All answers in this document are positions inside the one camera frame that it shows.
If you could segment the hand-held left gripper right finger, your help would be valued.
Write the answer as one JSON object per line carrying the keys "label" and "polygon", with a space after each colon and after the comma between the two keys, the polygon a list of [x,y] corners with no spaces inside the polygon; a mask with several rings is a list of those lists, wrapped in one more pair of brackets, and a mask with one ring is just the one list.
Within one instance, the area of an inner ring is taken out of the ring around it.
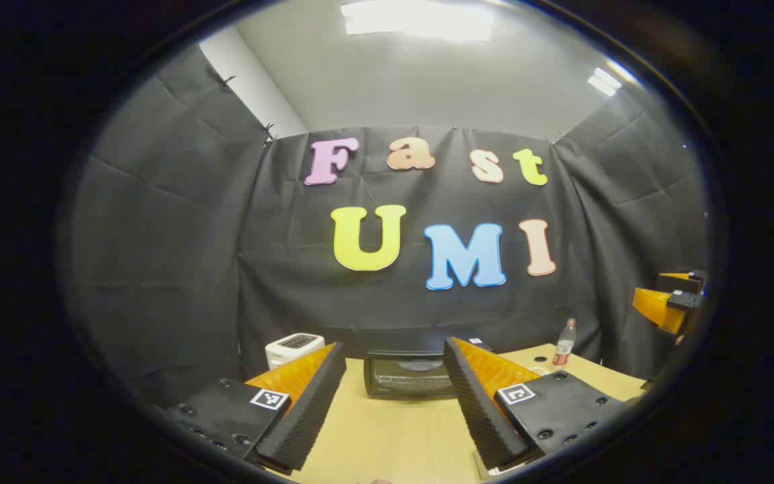
{"label": "hand-held left gripper right finger", "polygon": [[487,469],[555,454],[627,407],[568,371],[541,376],[456,337],[443,341],[443,365]]}

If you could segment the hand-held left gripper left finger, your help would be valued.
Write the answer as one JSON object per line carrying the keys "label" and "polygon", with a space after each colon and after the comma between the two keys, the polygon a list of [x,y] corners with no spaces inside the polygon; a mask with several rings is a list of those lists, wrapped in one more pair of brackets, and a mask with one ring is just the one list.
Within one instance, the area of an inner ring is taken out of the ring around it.
{"label": "hand-held left gripper left finger", "polygon": [[165,411],[206,446],[291,475],[303,469],[346,370],[335,342],[246,382],[215,380]]}

